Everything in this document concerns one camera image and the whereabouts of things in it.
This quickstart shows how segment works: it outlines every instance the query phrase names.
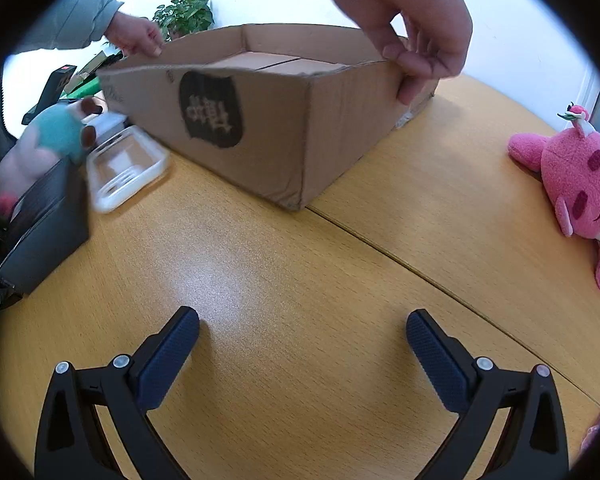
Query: human hand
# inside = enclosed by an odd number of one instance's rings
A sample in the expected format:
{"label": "human hand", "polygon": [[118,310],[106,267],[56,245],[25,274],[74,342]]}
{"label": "human hand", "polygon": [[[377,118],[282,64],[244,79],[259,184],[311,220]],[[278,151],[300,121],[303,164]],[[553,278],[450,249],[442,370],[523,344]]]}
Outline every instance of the human hand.
{"label": "human hand", "polygon": [[142,52],[146,56],[157,57],[162,53],[160,28],[146,18],[116,12],[104,35],[125,56]]}
{"label": "human hand", "polygon": [[[466,60],[473,23],[464,0],[334,0],[385,58],[405,71],[398,99],[408,104],[427,79],[456,76]],[[402,15],[404,44],[391,20]]]}

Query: white wall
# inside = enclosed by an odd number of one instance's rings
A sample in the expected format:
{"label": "white wall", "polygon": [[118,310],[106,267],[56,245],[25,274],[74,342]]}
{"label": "white wall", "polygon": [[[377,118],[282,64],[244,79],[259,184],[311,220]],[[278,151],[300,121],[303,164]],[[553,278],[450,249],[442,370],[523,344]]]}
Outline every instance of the white wall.
{"label": "white wall", "polygon": [[[152,17],[169,0],[125,0],[125,12]],[[465,73],[493,86],[555,128],[569,101],[595,99],[593,66],[560,21],[540,0],[466,0],[474,38]],[[218,26],[307,22],[352,25],[331,0],[211,0]],[[403,34],[404,26],[395,21]],[[11,59],[5,70],[5,114],[14,130],[33,105],[48,74],[64,63],[81,66],[98,51],[33,52]]]}

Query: teal and white plush toy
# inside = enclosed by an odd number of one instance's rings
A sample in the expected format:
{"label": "teal and white plush toy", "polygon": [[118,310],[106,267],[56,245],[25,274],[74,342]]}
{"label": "teal and white plush toy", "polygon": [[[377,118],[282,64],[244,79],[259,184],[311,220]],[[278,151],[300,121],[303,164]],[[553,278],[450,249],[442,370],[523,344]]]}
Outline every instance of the teal and white plush toy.
{"label": "teal and white plush toy", "polygon": [[94,145],[96,131],[82,120],[102,113],[93,98],[40,112],[26,127],[16,145],[0,162],[0,220],[9,221],[16,203],[61,158],[80,164]]}

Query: jacket sleeve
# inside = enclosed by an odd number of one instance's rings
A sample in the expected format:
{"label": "jacket sleeve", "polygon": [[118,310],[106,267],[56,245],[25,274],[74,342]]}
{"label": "jacket sleeve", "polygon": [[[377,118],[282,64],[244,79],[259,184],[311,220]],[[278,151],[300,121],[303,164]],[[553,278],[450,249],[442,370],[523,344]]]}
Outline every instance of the jacket sleeve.
{"label": "jacket sleeve", "polygon": [[14,54],[39,48],[84,48],[102,38],[121,2],[57,0],[27,33]]}

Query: green potted plant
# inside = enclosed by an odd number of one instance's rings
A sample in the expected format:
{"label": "green potted plant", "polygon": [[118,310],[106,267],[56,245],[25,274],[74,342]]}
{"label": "green potted plant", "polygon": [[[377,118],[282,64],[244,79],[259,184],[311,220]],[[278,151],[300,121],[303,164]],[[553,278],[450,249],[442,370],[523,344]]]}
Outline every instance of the green potted plant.
{"label": "green potted plant", "polygon": [[171,5],[160,5],[154,22],[160,25],[165,41],[177,40],[192,32],[207,30],[214,23],[209,0],[171,0]]}

